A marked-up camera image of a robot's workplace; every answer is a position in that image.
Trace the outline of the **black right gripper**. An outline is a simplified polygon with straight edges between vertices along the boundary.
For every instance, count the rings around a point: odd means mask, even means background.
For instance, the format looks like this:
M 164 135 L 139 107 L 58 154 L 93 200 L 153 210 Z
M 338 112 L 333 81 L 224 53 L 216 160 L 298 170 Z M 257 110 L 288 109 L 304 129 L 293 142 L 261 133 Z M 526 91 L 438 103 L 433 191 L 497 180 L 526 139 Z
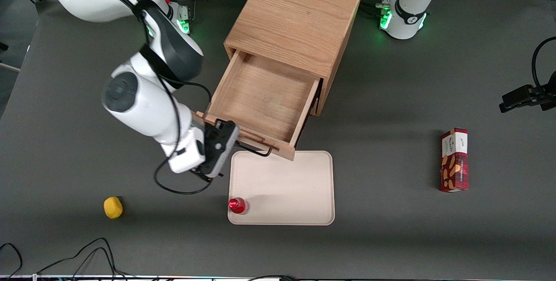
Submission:
M 225 161 L 238 138 L 238 126 L 232 121 L 217 119 L 215 125 L 206 123 L 203 141 L 196 141 L 203 162 L 191 172 L 205 182 L 221 175 Z

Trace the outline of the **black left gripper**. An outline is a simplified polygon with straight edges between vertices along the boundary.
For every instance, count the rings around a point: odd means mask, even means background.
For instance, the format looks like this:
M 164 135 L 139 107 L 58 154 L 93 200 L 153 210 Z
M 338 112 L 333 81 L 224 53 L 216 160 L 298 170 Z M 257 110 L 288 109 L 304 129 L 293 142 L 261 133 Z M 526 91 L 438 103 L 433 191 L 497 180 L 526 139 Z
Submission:
M 502 96 L 502 103 L 499 105 L 501 113 L 509 112 L 513 109 L 526 106 L 541 106 L 543 111 L 548 111 L 556 107 L 556 71 L 552 73 L 547 84 L 543 86 L 546 99 L 540 101 L 540 91 L 532 85 L 523 85 Z

